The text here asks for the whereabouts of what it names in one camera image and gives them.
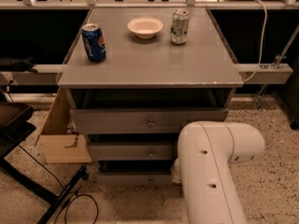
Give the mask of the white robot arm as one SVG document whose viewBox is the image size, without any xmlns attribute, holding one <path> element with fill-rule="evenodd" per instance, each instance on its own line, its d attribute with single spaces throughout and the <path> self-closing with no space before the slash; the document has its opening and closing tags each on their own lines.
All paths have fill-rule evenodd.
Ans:
<svg viewBox="0 0 299 224">
<path fill-rule="evenodd" d="M 171 175 L 182 185 L 189 224 L 247 224 L 229 165 L 259 159 L 264 147 L 245 123 L 196 121 L 180 131 Z"/>
</svg>

